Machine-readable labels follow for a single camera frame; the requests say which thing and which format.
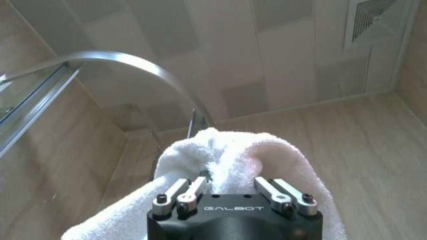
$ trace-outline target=metal bracket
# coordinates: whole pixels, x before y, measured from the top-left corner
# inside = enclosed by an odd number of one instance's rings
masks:
[[[209,180],[199,176],[193,182],[189,190],[177,198],[177,212],[179,216],[189,214],[198,208],[198,198],[207,191]]]
[[[169,188],[166,193],[159,194],[153,200],[153,214],[157,216],[166,216],[173,212],[178,195],[182,194],[190,186],[189,180],[181,178]]]
[[[271,208],[282,214],[291,214],[293,199],[289,195],[283,194],[275,187],[269,183],[269,181],[262,177],[255,178],[255,188],[263,194],[263,196],[270,201]]]
[[[318,202],[314,196],[309,193],[302,193],[295,187],[291,186],[283,179],[275,179],[271,181],[273,186],[279,189],[281,192],[289,194],[293,198],[293,203],[297,206],[298,212],[306,216],[314,216],[318,214]]]

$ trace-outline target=curved metal rail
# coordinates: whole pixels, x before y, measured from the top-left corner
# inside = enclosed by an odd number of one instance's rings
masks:
[[[214,126],[214,120],[210,115],[210,112],[201,101],[195,93],[185,86],[179,79],[161,66],[147,61],[146,59],[134,56],[127,53],[115,52],[115,51],[81,51],[71,53],[69,55],[61,56],[53,60],[43,62],[41,65],[21,71],[15,74],[7,74],[6,77],[0,80],[0,84],[14,81],[17,78],[38,72],[43,69],[47,69],[53,66],[57,66],[63,63],[73,63],[78,61],[103,61],[103,62],[117,62],[133,66],[134,68],[149,72],[155,75],[159,80],[169,84],[194,104],[195,109],[203,115],[206,123],[209,126]]]

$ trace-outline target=glass panel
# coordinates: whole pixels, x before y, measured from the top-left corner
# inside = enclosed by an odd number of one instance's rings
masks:
[[[0,85],[0,123],[58,68],[57,65]]]
[[[43,71],[43,73],[39,72],[39,74],[31,74],[33,77],[26,75],[26,79],[18,78],[13,82],[14,84],[21,81],[30,80],[33,84],[29,84],[26,90],[21,91],[21,98],[17,97],[18,94],[10,95],[15,97],[5,98],[10,103],[13,103],[13,105],[10,107],[11,110],[3,114],[0,122],[0,156],[6,153],[46,108],[50,106],[53,100],[78,74],[78,71],[71,70],[66,65],[63,65],[58,68],[50,68]],[[43,80],[35,80],[35,76],[47,77]]]

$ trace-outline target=beige wall tile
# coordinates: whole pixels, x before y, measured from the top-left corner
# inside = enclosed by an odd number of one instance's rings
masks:
[[[427,1],[422,0],[396,91],[427,126]]]
[[[5,0],[0,14],[0,71],[54,57]],[[0,239],[58,240],[97,212],[126,141],[75,80],[0,159]]]

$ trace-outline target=screw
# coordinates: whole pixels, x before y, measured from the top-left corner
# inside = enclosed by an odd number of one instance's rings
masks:
[[[313,203],[314,202],[314,196],[311,195],[311,194],[309,194],[309,193],[305,193],[303,195],[302,195],[302,200],[305,201],[305,203]]]
[[[282,213],[289,214],[289,215],[293,215],[293,213],[294,213],[293,204],[291,204],[291,203],[283,204],[281,210],[282,210]]]
[[[177,213],[179,216],[183,216],[189,213],[189,205],[181,202],[177,206]]]
[[[169,196],[165,193],[162,193],[158,195],[157,200],[158,200],[158,204],[165,204],[169,201]]]

